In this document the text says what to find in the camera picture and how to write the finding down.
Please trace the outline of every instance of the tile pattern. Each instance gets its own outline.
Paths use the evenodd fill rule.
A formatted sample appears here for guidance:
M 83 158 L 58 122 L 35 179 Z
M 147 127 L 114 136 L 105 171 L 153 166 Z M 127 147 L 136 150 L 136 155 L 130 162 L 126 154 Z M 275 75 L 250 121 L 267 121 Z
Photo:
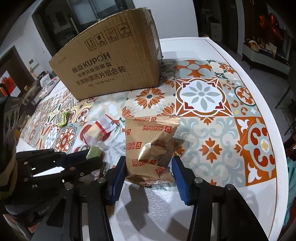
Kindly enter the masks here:
M 57 123 L 70 111 L 69 122 Z M 77 101 L 66 90 L 41 103 L 21 138 L 66 153 L 88 149 L 83 134 L 103 115 L 118 123 L 104 139 L 106 169 L 125 154 L 125 118 L 181 117 L 173 145 L 184 165 L 213 185 L 253 185 L 276 177 L 268 131 L 252 94 L 227 63 L 164 61 L 159 87 Z

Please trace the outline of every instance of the green package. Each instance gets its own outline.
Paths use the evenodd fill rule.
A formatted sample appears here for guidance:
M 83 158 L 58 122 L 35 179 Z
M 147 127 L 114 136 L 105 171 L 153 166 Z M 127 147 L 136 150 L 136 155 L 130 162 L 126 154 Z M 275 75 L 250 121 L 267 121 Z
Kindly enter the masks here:
M 58 127 L 62 127 L 66 125 L 68 123 L 69 116 L 70 116 L 70 111 L 66 111 L 62 113 L 62 118 L 60 119 Z
M 96 156 L 101 157 L 102 152 L 103 152 L 103 149 L 102 149 L 101 147 L 98 147 L 98 146 L 92 146 L 92 147 L 89 149 L 88 154 L 86 155 L 86 159 L 90 159 L 90 158 L 93 158 L 93 157 L 96 157 Z

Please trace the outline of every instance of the red balloon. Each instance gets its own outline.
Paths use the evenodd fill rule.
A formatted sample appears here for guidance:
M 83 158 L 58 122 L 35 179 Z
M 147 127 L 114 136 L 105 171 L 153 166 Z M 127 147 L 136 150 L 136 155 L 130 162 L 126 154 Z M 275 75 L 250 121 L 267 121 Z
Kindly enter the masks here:
M 266 17 L 264 17 L 263 15 L 260 15 L 259 18 L 260 18 L 260 26 L 262 28 L 267 28 L 267 26 L 269 26 L 268 19 Z
M 279 39 L 281 39 L 281 40 L 283 40 L 284 38 L 283 38 L 283 36 L 282 36 L 282 34 L 281 34 L 281 32 L 280 32 L 280 30 L 278 29 L 278 27 L 277 26 L 275 26 L 275 25 L 273 25 L 273 26 L 271 26 L 271 31 L 279 38 Z
M 269 14 L 270 23 L 276 26 L 279 26 L 279 22 L 276 18 L 276 16 L 273 13 Z

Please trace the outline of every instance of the red decoration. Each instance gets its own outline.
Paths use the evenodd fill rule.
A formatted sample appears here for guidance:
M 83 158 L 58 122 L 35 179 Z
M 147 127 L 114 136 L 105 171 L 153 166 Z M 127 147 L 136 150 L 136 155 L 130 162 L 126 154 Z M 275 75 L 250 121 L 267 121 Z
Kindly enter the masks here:
M 283 40 L 283 35 L 281 34 L 281 31 L 279 29 L 279 22 L 276 18 L 276 16 L 271 13 L 269 14 L 269 20 L 264 17 L 263 15 L 259 16 L 260 18 L 260 26 L 265 30 L 265 31 L 271 31 L 276 37 L 278 37 L 279 39 Z
M 271 24 L 279 26 L 279 22 L 278 22 L 276 16 L 273 13 L 269 14 L 269 20 L 270 20 Z
M 7 77 L 3 77 L 1 82 L 6 86 L 9 94 L 11 94 L 12 91 L 16 87 L 16 84 L 14 83 L 13 79 L 10 76 L 8 78 Z M 2 90 L 2 89 L 1 89 L 1 91 L 6 96 L 6 92 L 4 90 Z

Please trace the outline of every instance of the biscuit wrapper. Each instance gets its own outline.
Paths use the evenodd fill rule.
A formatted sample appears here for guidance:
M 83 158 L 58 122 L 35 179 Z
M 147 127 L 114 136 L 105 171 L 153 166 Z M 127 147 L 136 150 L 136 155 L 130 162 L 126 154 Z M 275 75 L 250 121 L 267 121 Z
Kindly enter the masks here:
M 178 116 L 147 116 L 126 119 L 127 179 L 140 185 L 174 181 L 168 169 L 173 154 L 172 137 Z

